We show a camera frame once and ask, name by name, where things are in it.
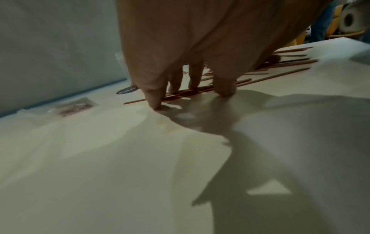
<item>blue edge strip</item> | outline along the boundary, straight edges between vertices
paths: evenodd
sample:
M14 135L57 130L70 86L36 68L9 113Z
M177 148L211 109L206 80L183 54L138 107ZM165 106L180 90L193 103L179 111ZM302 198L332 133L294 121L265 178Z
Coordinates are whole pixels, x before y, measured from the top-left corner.
M57 97L57 98L53 98L53 99L50 99L50 100L42 101L40 103L25 106L21 109L28 110L28 109L32 109L32 108L35 108L35 107L43 106L43 105L46 105L46 104L49 104L49 103L60 101L60 100L66 99L66 98L71 98L71 97L76 96L76 95L80 95L80 94L87 93L87 92L90 92L90 91L93 91L93 90L96 90L96 89L100 89L100 88L103 88L103 87L106 87L106 86L110 86L112 84L117 84L117 83L125 81L125 80L127 80L127 79L124 78L124 79L121 79L121 80L118 80L118 81L113 81L113 82L110 82L110 83L107 83L107 84L102 84L102 85L99 85L99 86L96 86L96 87L93 87L93 88L84 89L82 91L78 91L78 92L71 93L71 94L68 94L68 95L64 95L64 96L61 96L61 97ZM4 113L0 113L0 118L11 115L11 114L15 114L19 110L20 109L15 109L15 110L11 110L11 111L6 111Z

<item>paper towel roll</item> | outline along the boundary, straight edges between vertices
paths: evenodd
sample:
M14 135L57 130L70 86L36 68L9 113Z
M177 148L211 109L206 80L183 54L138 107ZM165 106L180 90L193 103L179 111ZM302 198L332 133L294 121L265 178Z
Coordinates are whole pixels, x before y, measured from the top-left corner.
M345 33L370 27L370 1L357 0L346 7L339 17L339 29Z

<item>table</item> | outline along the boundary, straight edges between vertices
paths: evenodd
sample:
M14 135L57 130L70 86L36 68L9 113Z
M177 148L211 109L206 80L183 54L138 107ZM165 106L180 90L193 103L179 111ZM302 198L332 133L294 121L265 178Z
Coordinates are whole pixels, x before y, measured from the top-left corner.
M313 46L229 100L155 112L122 82L0 119L0 233L368 233L370 45Z

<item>gray wall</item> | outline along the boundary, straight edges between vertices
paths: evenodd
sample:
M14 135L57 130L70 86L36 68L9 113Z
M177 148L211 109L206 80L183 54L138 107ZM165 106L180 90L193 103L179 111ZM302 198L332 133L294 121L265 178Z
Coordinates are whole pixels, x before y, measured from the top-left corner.
M114 0L0 1L0 115L123 79Z

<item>hand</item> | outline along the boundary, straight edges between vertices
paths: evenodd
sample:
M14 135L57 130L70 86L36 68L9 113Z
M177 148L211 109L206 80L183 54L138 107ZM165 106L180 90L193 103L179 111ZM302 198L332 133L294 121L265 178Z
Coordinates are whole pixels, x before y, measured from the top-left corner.
M157 109L182 66L189 88L214 72L215 92L235 93L233 81L306 30L331 0L116 0L121 42L133 82Z

